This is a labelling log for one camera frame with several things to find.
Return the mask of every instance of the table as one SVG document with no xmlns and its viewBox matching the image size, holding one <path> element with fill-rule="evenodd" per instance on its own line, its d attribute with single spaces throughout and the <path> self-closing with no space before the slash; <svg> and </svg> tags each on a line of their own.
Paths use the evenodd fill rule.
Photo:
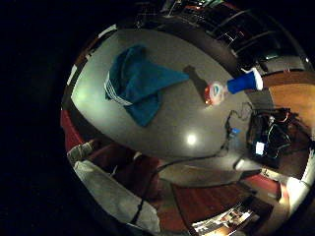
<svg viewBox="0 0 315 236">
<path fill-rule="evenodd" d="M 114 58 L 128 47 L 142 43 L 147 57 L 167 68 L 184 71 L 190 80 L 165 88 L 156 117 L 147 127 L 138 126 L 125 109 L 105 99 L 103 83 Z M 206 156 L 217 152 L 225 140 L 224 123 L 230 110 L 241 110 L 249 102 L 244 92 L 232 95 L 220 106 L 205 104 L 200 84 L 226 82 L 231 75 L 209 55 L 171 34 L 149 29 L 121 29 L 104 41 L 83 68 L 72 93 L 72 100 L 83 116 L 117 143 L 146 155 L 171 161 L 176 158 Z M 232 127 L 241 130 L 240 148 L 245 149 L 248 120 L 232 118 Z M 189 165 L 233 171 L 239 155 L 189 162 Z M 246 160 L 248 170 L 258 165 Z"/>
</svg>

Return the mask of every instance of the white cloth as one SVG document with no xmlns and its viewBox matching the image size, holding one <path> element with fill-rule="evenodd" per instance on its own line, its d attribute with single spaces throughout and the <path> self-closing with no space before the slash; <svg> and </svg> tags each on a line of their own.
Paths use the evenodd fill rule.
<svg viewBox="0 0 315 236">
<path fill-rule="evenodd" d="M 74 169 L 100 206 L 120 222 L 129 223 L 141 199 L 114 180 L 108 173 L 88 160 L 77 161 Z M 137 225 L 159 232 L 159 219 L 154 207 L 144 202 Z"/>
<path fill-rule="evenodd" d="M 68 151 L 67 157 L 71 163 L 71 166 L 74 166 L 78 160 L 83 160 L 88 157 L 88 155 L 93 151 L 90 143 L 85 143 L 82 145 L 77 145 Z"/>
</svg>

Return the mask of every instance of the teal cloth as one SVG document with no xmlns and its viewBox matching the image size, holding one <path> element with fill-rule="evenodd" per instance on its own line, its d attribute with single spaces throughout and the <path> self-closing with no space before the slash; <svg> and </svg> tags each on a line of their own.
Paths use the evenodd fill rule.
<svg viewBox="0 0 315 236">
<path fill-rule="evenodd" d="M 158 112 L 161 89 L 189 79 L 185 73 L 150 62 L 145 52 L 144 45 L 134 45 L 119 54 L 104 85 L 106 98 L 125 101 L 121 104 L 140 126 L 147 126 Z"/>
</svg>

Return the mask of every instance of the blue cup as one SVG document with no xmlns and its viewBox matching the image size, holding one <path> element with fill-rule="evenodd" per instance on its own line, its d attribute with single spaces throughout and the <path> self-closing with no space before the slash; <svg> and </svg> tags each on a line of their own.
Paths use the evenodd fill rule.
<svg viewBox="0 0 315 236">
<path fill-rule="evenodd" d="M 246 72 L 245 75 L 227 81 L 227 89 L 230 93 L 235 94 L 246 89 L 263 89 L 263 79 L 256 68 Z"/>
</svg>

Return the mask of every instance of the wire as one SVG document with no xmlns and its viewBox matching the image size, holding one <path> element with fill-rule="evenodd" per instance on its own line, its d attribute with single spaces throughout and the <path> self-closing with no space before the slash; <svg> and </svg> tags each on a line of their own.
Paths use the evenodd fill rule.
<svg viewBox="0 0 315 236">
<path fill-rule="evenodd" d="M 287 118 L 288 118 L 288 112 L 286 113 L 286 116 L 285 116 L 285 118 L 282 120 L 282 121 L 278 121 L 278 122 L 285 122 L 286 120 L 287 120 Z"/>
<path fill-rule="evenodd" d="M 249 103 L 249 102 L 243 102 L 242 103 L 242 108 L 241 108 L 241 114 L 239 115 L 237 111 L 235 110 L 231 110 L 226 118 L 226 121 L 225 121 L 225 131 L 226 131 L 226 137 L 225 137 L 225 141 L 223 142 L 223 144 L 220 146 L 220 149 L 218 151 L 216 151 L 214 154 L 212 155 L 207 155 L 207 156 L 202 156 L 202 157 L 191 157 L 191 158 L 185 158 L 185 159 L 177 159 L 177 160 L 174 160 L 174 161 L 171 161 L 165 165 L 162 165 L 160 167 L 158 167 L 151 175 L 148 183 L 147 183 L 147 186 L 146 186 L 146 189 L 145 189 L 145 192 L 144 194 L 141 196 L 141 201 L 140 203 L 138 204 L 138 210 L 137 212 L 135 213 L 134 217 L 132 218 L 132 220 L 130 221 L 130 223 L 132 224 L 137 224 L 137 221 L 138 221 L 138 218 L 140 216 L 140 213 L 141 213 L 141 210 L 143 208 L 143 205 L 144 205 L 144 202 L 145 202 L 145 198 L 147 197 L 147 194 L 148 194 L 148 190 L 150 189 L 150 186 L 154 180 L 154 178 L 156 177 L 156 175 L 158 175 L 162 170 L 164 170 L 165 168 L 167 168 L 168 166 L 171 166 L 171 165 L 175 165 L 175 164 L 179 164 L 179 163 L 184 163 L 184 162 L 189 162 L 189 161 L 197 161 L 197 160 L 205 160 L 205 159 L 209 159 L 209 158 L 213 158 L 213 157 L 217 157 L 217 156 L 220 156 L 221 154 L 221 151 L 223 149 L 226 149 L 228 150 L 228 143 L 229 143 L 229 139 L 230 139 L 230 132 L 231 132 L 231 129 L 230 129 L 230 125 L 229 125 L 229 119 L 231 118 L 231 116 L 233 114 L 235 114 L 237 116 L 238 119 L 242 120 L 242 121 L 245 121 L 246 119 L 248 119 L 250 117 L 251 114 L 247 115 L 246 117 L 243 117 L 243 112 L 244 112 L 244 106 L 245 105 L 248 105 L 251 109 L 251 111 L 253 110 L 253 107 L 252 105 Z"/>
</svg>

